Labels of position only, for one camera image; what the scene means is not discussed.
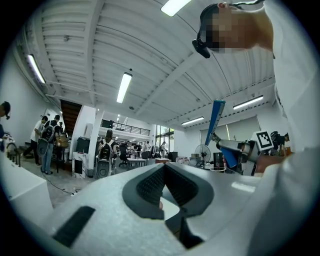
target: chair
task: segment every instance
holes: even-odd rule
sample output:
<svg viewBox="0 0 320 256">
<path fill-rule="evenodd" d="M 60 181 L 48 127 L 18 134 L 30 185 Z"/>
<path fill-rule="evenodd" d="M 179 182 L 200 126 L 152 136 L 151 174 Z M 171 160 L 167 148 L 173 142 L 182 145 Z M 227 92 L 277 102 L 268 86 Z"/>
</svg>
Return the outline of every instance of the chair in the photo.
<svg viewBox="0 0 320 256">
<path fill-rule="evenodd" d="M 142 152 L 141 158 L 146 159 L 146 165 L 148 165 L 149 152 Z"/>
<path fill-rule="evenodd" d="M 120 145 L 120 160 L 122 160 L 121 163 L 119 163 L 119 167 L 122 165 L 127 165 L 127 152 L 126 152 L 126 146 Z"/>
</svg>

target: fan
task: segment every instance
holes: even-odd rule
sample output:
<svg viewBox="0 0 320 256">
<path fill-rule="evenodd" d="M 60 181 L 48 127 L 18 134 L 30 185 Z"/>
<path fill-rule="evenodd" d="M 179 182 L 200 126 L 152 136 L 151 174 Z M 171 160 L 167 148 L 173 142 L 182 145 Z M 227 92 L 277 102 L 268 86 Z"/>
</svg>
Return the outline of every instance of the fan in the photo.
<svg viewBox="0 0 320 256">
<path fill-rule="evenodd" d="M 205 164 L 208 163 L 211 158 L 211 152 L 210 152 L 210 149 L 208 148 L 208 146 L 201 144 L 195 148 L 194 153 L 199 154 L 201 156 L 201 158 L 202 158 L 201 166 L 203 166 L 203 168 L 205 168 Z"/>
</svg>

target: rectangular light fixture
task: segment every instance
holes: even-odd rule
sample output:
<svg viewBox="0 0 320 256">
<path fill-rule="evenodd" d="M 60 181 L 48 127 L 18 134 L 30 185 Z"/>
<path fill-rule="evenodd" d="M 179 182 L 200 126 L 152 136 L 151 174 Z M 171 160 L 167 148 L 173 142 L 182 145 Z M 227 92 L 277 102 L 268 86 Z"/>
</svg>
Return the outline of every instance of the rectangular light fixture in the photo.
<svg viewBox="0 0 320 256">
<path fill-rule="evenodd" d="M 161 11 L 166 15 L 173 17 L 177 12 L 179 12 L 187 3 L 191 0 L 169 0 L 162 6 Z"/>
<path fill-rule="evenodd" d="M 44 77 L 42 76 L 42 74 L 41 74 L 41 72 L 40 72 L 40 70 L 39 70 L 39 68 L 38 68 L 38 65 L 37 65 L 37 63 L 36 63 L 36 61 L 35 61 L 34 56 L 33 56 L 32 54 L 30 54 L 30 55 L 28 55 L 28 59 L 29 59 L 29 61 L 30 61 L 30 64 L 31 64 L 34 72 L 36 73 L 37 77 L 38 77 L 39 80 L 41 81 L 41 83 L 45 84 L 45 83 L 46 83 L 46 82 L 45 82 L 45 79 L 44 79 Z"/>
<path fill-rule="evenodd" d="M 194 123 L 194 122 L 197 122 L 197 121 L 200 121 L 202 119 L 205 119 L 203 116 L 201 117 L 198 117 L 196 119 L 193 119 L 193 120 L 190 120 L 190 121 L 187 121 L 187 122 L 183 122 L 182 125 L 185 126 L 185 125 L 188 125 L 188 124 L 191 124 L 191 123 Z"/>
<path fill-rule="evenodd" d="M 116 99 L 116 102 L 122 103 L 124 101 L 124 97 L 126 95 L 126 91 L 128 89 L 128 86 L 130 84 L 132 78 L 132 74 L 129 74 L 127 72 L 124 72 L 122 81 L 119 88 L 118 98 Z"/>
<path fill-rule="evenodd" d="M 247 106 L 247 105 L 249 105 L 249 104 L 252 104 L 252 103 L 261 101 L 263 98 L 264 98 L 264 96 L 261 95 L 261 96 L 259 96 L 259 97 L 250 99 L 250 100 L 245 101 L 245 102 L 243 102 L 243 103 L 241 103 L 241 104 L 235 105 L 235 106 L 233 107 L 233 109 L 234 109 L 234 110 L 240 109 L 240 108 L 245 107 L 245 106 Z"/>
</svg>

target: ear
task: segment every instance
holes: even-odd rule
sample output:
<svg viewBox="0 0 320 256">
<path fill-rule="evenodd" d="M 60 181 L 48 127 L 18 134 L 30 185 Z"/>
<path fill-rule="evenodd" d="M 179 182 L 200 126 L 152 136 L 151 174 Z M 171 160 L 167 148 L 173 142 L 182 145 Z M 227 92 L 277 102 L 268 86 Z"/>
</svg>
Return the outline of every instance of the ear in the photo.
<svg viewBox="0 0 320 256">
<path fill-rule="evenodd" d="M 218 3 L 218 8 L 228 8 L 229 4 L 227 4 L 226 2 L 220 2 Z"/>
</svg>

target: black cable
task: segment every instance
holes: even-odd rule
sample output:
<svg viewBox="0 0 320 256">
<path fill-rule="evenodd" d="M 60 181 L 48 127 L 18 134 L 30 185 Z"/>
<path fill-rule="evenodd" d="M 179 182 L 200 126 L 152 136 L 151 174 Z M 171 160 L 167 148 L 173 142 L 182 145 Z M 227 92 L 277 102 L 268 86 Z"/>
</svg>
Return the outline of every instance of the black cable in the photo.
<svg viewBox="0 0 320 256">
<path fill-rule="evenodd" d="M 63 188 L 60 188 L 60 187 L 57 187 L 56 185 L 54 185 L 50 180 L 48 180 L 48 178 L 44 175 L 44 173 L 43 172 L 41 172 L 42 173 L 42 175 L 45 177 L 45 179 L 52 185 L 52 186 L 54 186 L 55 188 L 57 188 L 58 190 L 61 190 L 61 191 L 63 191 L 64 193 L 68 193 L 68 194 L 71 194 L 71 195 L 75 195 L 74 193 L 72 193 L 72 192 L 68 192 L 68 191 L 65 191 L 65 189 Z"/>
</svg>

